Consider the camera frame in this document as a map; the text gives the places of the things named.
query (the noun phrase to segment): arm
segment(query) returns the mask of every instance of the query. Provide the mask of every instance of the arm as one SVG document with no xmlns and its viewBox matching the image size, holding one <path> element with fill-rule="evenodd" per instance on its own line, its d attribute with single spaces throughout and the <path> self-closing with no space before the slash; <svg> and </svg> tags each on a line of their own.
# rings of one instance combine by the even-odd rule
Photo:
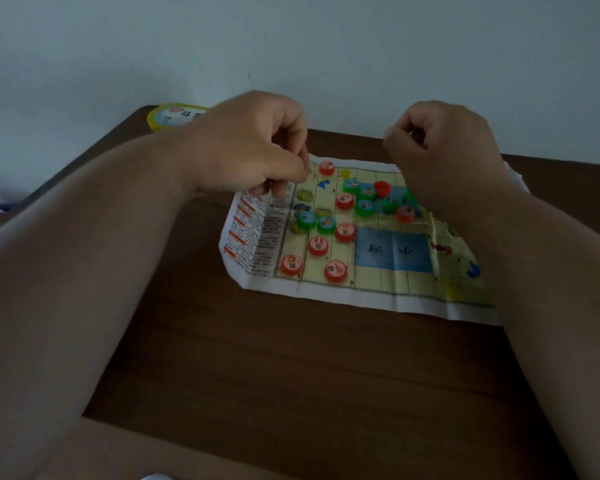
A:
<svg viewBox="0 0 600 480">
<path fill-rule="evenodd" d="M 464 107 L 415 104 L 385 147 L 418 199 L 464 236 L 574 468 L 600 478 L 600 236 L 513 186 L 487 122 Z"/>
<path fill-rule="evenodd" d="M 249 93 L 102 155 L 0 228 L 0 479 L 35 476 L 82 414 L 181 206 L 199 188 L 280 194 L 306 178 L 305 140 L 297 103 Z"/>
</svg>

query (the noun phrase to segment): yellow container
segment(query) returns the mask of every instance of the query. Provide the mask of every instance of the yellow container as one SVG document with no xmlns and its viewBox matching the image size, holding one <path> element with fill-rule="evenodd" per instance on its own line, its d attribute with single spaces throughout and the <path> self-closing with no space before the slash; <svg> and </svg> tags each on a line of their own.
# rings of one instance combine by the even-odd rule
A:
<svg viewBox="0 0 600 480">
<path fill-rule="evenodd" d="M 193 118 L 204 114 L 208 110 L 208 107 L 173 102 L 158 106 L 147 115 L 146 120 L 153 131 L 160 131 L 170 126 L 189 124 Z"/>
</svg>

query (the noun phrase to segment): brown table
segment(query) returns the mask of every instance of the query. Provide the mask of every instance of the brown table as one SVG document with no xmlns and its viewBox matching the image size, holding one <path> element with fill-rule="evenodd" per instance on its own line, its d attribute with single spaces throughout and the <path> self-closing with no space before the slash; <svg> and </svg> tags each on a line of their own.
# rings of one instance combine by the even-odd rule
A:
<svg viewBox="0 0 600 480">
<path fill-rule="evenodd" d="M 151 108 L 31 200 L 149 132 Z M 308 147 L 386 160 L 373 138 L 312 130 Z M 506 160 L 600 232 L 600 166 Z M 88 418 L 302 479 L 575 476 L 500 328 L 243 290 L 217 248 L 229 202 L 183 210 Z"/>
</svg>

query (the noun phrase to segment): forearm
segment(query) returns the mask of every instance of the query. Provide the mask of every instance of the forearm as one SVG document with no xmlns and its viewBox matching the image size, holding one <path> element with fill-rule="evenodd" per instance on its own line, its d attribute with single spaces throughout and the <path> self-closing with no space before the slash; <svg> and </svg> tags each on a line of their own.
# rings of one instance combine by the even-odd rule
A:
<svg viewBox="0 0 600 480">
<path fill-rule="evenodd" d="M 461 232 L 574 466 L 600 478 L 600 236 L 522 192 L 489 206 Z"/>
<path fill-rule="evenodd" d="M 30 476 L 87 404 L 182 203 L 162 175 L 127 145 L 0 229 L 0 478 Z"/>
</svg>

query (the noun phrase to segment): game board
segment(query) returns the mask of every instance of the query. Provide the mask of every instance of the game board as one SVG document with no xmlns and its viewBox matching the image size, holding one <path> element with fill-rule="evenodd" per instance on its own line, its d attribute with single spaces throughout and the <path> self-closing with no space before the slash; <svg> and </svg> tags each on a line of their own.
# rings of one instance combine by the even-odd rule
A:
<svg viewBox="0 0 600 480">
<path fill-rule="evenodd" d="M 320 163 L 326 161 L 335 166 L 332 175 L 320 172 Z M 335 303 L 498 323 L 491 293 L 471 250 L 454 229 L 415 201 L 395 165 L 311 156 L 310 166 L 307 181 L 289 184 L 284 199 L 236 194 L 220 250 L 229 274 L 241 286 Z M 511 174 L 524 186 L 519 175 Z M 385 206 L 383 211 L 379 198 L 372 204 L 362 203 L 366 209 L 339 208 L 336 196 L 344 193 L 344 184 L 351 179 L 357 179 L 361 189 L 373 189 L 378 181 L 388 183 L 388 198 L 413 209 L 413 220 L 401 222 L 394 208 Z M 362 193 L 354 192 L 357 205 Z M 320 217 L 325 217 L 320 222 L 328 227 L 332 220 L 336 225 L 352 224 L 355 238 L 343 242 L 343 236 L 336 236 L 330 228 L 312 226 Z M 314 255 L 309 247 L 320 255 Z M 327 270 L 334 261 L 340 262 L 338 269 L 332 266 Z M 343 279 L 344 269 L 347 273 Z"/>
</svg>

